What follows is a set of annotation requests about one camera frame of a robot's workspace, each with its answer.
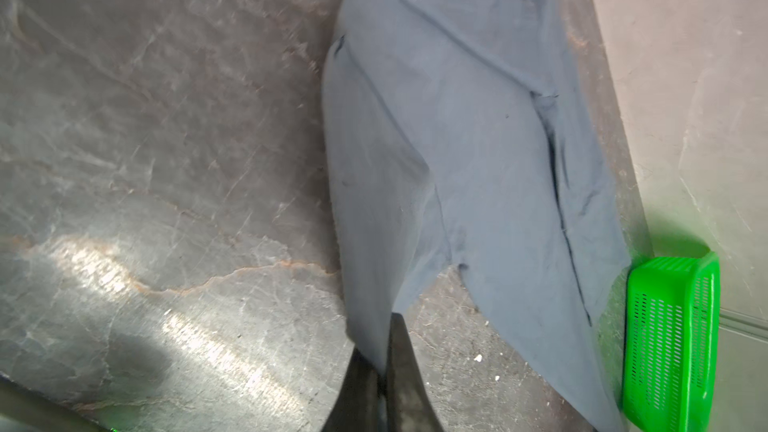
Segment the grey blue t shirt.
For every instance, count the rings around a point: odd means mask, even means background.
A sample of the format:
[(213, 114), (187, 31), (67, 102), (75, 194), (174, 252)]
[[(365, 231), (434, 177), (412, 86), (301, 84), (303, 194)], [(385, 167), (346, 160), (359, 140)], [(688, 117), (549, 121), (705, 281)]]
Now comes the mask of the grey blue t shirt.
[(343, 0), (322, 109), (347, 331), (457, 266), (473, 302), (595, 429), (625, 427), (597, 343), (630, 264), (558, 0)]

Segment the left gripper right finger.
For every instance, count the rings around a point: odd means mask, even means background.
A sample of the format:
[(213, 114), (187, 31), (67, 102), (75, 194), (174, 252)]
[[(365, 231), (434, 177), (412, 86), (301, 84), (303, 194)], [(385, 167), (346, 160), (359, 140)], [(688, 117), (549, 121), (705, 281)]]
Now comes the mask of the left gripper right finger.
[(444, 431), (428, 398), (404, 317), (397, 313), (391, 316), (385, 386), (389, 431)]

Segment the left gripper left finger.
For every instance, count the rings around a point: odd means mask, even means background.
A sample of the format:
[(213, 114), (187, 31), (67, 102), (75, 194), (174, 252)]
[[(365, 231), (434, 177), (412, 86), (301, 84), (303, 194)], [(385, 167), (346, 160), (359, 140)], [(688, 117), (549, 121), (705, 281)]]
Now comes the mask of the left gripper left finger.
[(376, 432), (379, 430), (379, 376), (375, 367), (355, 348), (341, 389), (322, 432)]

